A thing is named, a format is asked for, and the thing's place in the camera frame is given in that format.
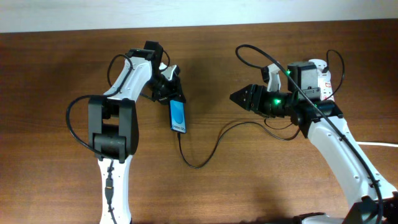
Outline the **blue screen Galaxy smartphone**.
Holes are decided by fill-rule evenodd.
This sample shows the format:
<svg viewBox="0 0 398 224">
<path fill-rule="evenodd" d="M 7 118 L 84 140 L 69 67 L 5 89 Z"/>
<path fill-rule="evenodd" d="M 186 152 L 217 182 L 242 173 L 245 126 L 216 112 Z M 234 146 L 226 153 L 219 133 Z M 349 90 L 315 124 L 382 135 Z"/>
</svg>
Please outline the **blue screen Galaxy smartphone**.
<svg viewBox="0 0 398 224">
<path fill-rule="evenodd" d="M 171 100 L 169 102 L 169 114 L 171 130 L 185 134 L 187 127 L 185 123 L 184 103 Z"/>
</svg>

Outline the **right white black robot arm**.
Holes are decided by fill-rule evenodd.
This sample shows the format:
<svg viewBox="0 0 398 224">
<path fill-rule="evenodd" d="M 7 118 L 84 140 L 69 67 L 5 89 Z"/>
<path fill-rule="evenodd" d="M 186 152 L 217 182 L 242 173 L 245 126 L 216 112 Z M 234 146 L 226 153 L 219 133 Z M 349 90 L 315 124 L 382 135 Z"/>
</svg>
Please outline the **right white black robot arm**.
<svg viewBox="0 0 398 224">
<path fill-rule="evenodd" d="M 397 189 L 371 164 L 333 100 L 322 100 L 321 60 L 289 64 L 288 92 L 280 91 L 279 69 L 266 67 L 267 86 L 248 85 L 230 100 L 265 118 L 290 117 L 327 161 L 350 206 L 344 218 L 323 212 L 297 215 L 294 223 L 397 223 Z"/>
</svg>

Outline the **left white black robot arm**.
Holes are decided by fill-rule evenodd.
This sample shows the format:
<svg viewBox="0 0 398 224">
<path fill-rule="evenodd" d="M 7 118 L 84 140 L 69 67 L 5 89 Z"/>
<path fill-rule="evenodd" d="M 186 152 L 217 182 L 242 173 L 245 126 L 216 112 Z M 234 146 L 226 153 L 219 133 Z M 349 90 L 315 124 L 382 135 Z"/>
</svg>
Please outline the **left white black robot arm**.
<svg viewBox="0 0 398 224">
<path fill-rule="evenodd" d="M 180 69 L 162 63 L 163 47 L 147 41 L 143 49 L 124 54 L 124 68 L 111 88 L 88 102 L 89 145 L 97 150 L 101 171 L 101 223 L 131 223 L 129 167 L 139 143 L 136 102 L 144 87 L 150 99 L 169 107 L 170 128 L 186 133 Z"/>
</svg>

